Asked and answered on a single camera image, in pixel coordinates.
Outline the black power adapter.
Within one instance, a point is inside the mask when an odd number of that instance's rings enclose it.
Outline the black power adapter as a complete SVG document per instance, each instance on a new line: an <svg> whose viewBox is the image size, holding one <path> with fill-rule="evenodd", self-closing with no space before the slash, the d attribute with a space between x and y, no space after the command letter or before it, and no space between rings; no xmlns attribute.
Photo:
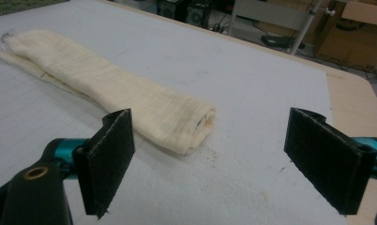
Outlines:
<svg viewBox="0 0 377 225"><path fill-rule="evenodd" d="M261 36L261 42L271 48L291 49L294 46L294 37Z"/></svg>

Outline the cream towel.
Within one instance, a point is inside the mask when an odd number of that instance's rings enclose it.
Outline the cream towel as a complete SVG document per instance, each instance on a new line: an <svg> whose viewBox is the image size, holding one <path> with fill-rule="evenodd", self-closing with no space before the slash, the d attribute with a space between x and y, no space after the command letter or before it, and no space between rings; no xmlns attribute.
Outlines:
<svg viewBox="0 0 377 225"><path fill-rule="evenodd" d="M2 36L0 59L109 113L130 108L134 129L180 155L191 154L213 127L216 107L123 70L49 30Z"/></svg>

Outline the white metal stand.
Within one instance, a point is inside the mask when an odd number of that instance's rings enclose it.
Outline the white metal stand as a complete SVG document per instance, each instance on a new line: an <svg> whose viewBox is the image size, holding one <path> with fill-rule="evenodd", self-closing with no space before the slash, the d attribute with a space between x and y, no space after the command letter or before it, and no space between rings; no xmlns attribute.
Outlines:
<svg viewBox="0 0 377 225"><path fill-rule="evenodd" d="M307 33L317 11L319 10L320 5L324 0L315 0L315 3L311 5L310 9L308 10L305 20L301 25L299 33L297 34L296 38L294 39L294 44L291 46L289 55L295 55L296 51L298 50L305 34Z"/></svg>

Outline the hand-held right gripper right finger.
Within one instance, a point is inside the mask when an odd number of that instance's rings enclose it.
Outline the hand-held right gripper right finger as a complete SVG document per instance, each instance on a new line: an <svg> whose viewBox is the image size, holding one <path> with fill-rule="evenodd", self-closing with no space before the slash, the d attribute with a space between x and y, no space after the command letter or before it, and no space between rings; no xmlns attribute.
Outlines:
<svg viewBox="0 0 377 225"><path fill-rule="evenodd" d="M296 168L342 215L355 215L377 151L356 142L304 109L290 109L284 152Z"/></svg>

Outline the grey cabinet panel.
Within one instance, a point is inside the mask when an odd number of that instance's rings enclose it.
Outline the grey cabinet panel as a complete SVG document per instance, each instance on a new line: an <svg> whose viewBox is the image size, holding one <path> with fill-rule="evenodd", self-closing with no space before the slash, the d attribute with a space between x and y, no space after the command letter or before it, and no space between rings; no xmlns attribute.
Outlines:
<svg viewBox="0 0 377 225"><path fill-rule="evenodd" d="M235 0L228 35L233 35L236 17L271 23L299 31L307 11L288 8L261 0Z"/></svg>

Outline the black computer tower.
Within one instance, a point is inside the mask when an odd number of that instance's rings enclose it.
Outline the black computer tower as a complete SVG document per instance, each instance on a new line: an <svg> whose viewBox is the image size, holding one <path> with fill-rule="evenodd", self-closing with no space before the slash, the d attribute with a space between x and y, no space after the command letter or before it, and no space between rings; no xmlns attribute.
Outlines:
<svg viewBox="0 0 377 225"><path fill-rule="evenodd" d="M211 0L157 0L159 16L207 28L211 12Z"/></svg>

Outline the cardboard box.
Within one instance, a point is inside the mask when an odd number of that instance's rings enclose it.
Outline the cardboard box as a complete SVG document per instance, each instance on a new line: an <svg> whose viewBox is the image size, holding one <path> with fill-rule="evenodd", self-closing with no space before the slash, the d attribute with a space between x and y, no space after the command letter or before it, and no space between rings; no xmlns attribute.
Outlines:
<svg viewBox="0 0 377 225"><path fill-rule="evenodd" d="M344 66L377 68L377 0L335 0L314 43L314 56Z"/></svg>

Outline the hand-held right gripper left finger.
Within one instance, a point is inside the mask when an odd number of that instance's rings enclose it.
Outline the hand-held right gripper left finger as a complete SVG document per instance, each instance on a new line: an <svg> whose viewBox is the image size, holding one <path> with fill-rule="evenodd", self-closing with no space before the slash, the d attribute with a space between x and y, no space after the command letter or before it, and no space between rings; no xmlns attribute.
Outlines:
<svg viewBox="0 0 377 225"><path fill-rule="evenodd" d="M131 109L107 114L102 128L72 156L85 213L102 218L135 153Z"/></svg>

